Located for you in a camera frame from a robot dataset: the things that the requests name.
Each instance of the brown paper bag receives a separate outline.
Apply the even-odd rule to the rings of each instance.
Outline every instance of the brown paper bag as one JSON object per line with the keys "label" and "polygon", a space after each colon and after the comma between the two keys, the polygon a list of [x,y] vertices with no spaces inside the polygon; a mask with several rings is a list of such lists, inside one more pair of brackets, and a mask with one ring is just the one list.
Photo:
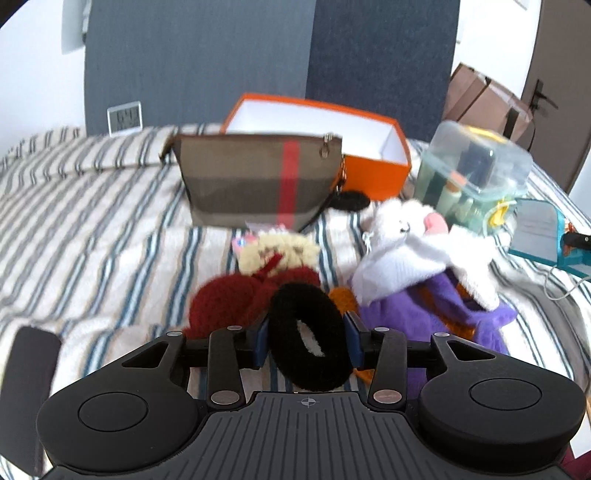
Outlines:
{"label": "brown paper bag", "polygon": [[452,74],[443,119],[493,130],[516,142],[532,121],[532,113],[500,83],[460,63]]}

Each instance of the door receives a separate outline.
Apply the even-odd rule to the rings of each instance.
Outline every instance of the door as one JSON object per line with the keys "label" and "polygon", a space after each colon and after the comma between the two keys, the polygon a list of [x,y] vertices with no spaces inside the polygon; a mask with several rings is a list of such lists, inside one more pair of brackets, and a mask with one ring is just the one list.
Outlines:
{"label": "door", "polygon": [[[542,0],[521,98],[532,102],[534,161],[569,192],[591,141],[591,5],[586,0]],[[531,136],[526,132],[519,144],[528,148]]]}

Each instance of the plastic storage box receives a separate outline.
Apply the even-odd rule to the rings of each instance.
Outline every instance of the plastic storage box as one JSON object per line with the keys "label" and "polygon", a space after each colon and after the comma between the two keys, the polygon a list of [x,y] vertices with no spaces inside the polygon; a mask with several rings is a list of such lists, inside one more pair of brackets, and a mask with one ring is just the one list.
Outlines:
{"label": "plastic storage box", "polygon": [[489,234],[527,191],[529,152],[496,132],[445,121],[423,152],[414,197],[449,225]]}

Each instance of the pink tag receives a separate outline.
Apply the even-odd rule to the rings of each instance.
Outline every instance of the pink tag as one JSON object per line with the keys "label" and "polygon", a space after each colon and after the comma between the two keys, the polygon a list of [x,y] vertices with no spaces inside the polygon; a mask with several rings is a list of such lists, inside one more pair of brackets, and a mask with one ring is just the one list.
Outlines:
{"label": "pink tag", "polygon": [[236,255],[236,257],[239,258],[242,249],[249,244],[255,243],[257,239],[258,237],[256,235],[253,235],[252,233],[247,233],[244,236],[240,236],[232,240],[232,250],[234,250],[234,255]]}

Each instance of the bed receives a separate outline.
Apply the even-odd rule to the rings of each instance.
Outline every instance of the bed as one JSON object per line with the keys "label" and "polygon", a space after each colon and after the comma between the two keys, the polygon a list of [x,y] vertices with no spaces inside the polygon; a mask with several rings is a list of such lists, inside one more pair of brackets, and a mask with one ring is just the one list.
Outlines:
{"label": "bed", "polygon": [[[185,125],[211,133],[217,125]],[[192,293],[212,277],[236,268],[230,243],[238,230],[192,228],[178,165],[159,153],[175,127],[147,128],[128,137],[87,137],[59,128],[21,141],[0,161],[0,382],[21,326],[53,332],[62,340],[51,393],[168,330],[186,324]],[[413,169],[402,196],[412,195],[425,144],[410,141]],[[554,202],[580,231],[590,220],[539,168],[529,195]],[[329,210],[312,235],[322,247],[325,289],[343,284],[363,252],[362,225],[371,215]],[[512,221],[495,237],[491,276],[517,312],[503,338],[511,355],[575,380],[590,381],[591,290],[553,302],[543,293],[547,267],[508,255]],[[574,285],[555,272],[549,291]],[[261,371],[242,371],[246,396],[256,390],[293,391],[272,359]],[[191,372],[189,392],[203,398],[205,378]],[[366,387],[355,376],[341,387]],[[590,449],[589,421],[576,442]],[[46,469],[50,463],[46,459]],[[29,476],[0,458],[0,476]]]}

